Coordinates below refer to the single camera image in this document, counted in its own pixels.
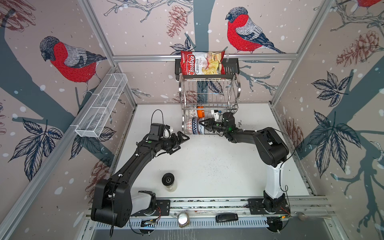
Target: table surface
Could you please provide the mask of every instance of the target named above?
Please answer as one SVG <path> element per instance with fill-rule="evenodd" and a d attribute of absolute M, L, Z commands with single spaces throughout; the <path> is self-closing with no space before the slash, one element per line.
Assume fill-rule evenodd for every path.
<path fill-rule="evenodd" d="M 139 105 L 122 149 L 116 171 L 132 156 L 136 142 L 140 141 L 151 126 L 152 113 L 160 109 L 164 124 L 181 131 L 182 110 L 178 104 Z M 236 126 L 245 130 L 265 127 L 279 129 L 268 104 L 239 104 L 234 115 Z M 162 122 L 157 111 L 153 122 Z M 215 135 L 189 135 L 190 140 L 172 155 L 162 154 L 152 159 L 134 182 L 131 193 L 149 190 L 156 197 L 252 197 L 263 196 L 266 185 L 266 164 L 256 147 L 246 143 L 231 143 Z M 177 189 L 168 192 L 161 183 L 162 176 L 170 172 L 175 176 Z M 288 185 L 288 196 L 308 196 L 299 171 L 290 158 L 282 173 L 281 185 Z"/>

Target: black lid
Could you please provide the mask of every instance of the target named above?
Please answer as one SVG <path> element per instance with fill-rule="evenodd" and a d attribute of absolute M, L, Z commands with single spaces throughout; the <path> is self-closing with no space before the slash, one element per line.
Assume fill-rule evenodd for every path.
<path fill-rule="evenodd" d="M 172 173 L 166 173 L 164 174 L 163 178 L 161 179 L 161 182 L 164 186 L 171 186 L 173 182 L 175 181 L 175 177 Z"/>

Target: wallpaper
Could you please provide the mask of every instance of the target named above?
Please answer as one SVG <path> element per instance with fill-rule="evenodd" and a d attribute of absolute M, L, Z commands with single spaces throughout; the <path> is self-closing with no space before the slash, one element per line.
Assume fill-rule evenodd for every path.
<path fill-rule="evenodd" d="M 383 14 L 337 0 L 276 106 L 350 239 L 384 236 Z"/>
<path fill-rule="evenodd" d="M 94 187 L 108 179 L 109 168 L 121 147 L 124 128 L 132 116 L 125 94 L 120 96 L 98 139 L 78 137 L 64 153 L 12 239 L 75 239 L 92 206 Z"/>
<path fill-rule="evenodd" d="M 114 55 L 168 55 L 192 49 L 294 53 L 320 3 L 101 0 L 92 1 L 92 7 Z M 190 46 L 184 44 L 186 38 Z"/>
<path fill-rule="evenodd" d="M 110 66 L 77 1 L 0 5 L 3 220 Z"/>
<path fill-rule="evenodd" d="M 290 63 L 287 60 L 239 61 L 240 102 L 270 101 Z M 138 104 L 180 102 L 174 61 L 119 63 L 119 66 L 127 75 Z"/>

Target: gray floor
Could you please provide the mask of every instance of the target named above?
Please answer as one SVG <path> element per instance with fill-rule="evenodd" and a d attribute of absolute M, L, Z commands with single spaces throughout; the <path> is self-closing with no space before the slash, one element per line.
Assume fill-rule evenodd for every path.
<path fill-rule="evenodd" d="M 138 235 L 131 229 L 115 228 L 112 238 L 109 237 L 109 229 L 97 230 L 93 233 L 92 240 L 331 240 L 325 222 L 315 218 L 309 221 L 301 221 L 297 218 L 289 220 L 281 234 L 273 234 L 266 228 L 213 228 L 213 229 L 180 229 L 180 230 L 155 230 L 150 236 Z"/>

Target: red and white chip bag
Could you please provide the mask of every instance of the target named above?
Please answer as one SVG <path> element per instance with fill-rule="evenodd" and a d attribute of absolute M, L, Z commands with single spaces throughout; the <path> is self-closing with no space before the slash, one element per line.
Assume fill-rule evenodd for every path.
<path fill-rule="evenodd" d="M 185 52 L 181 51 L 181 70 L 183 75 L 225 74 L 222 52 Z"/>

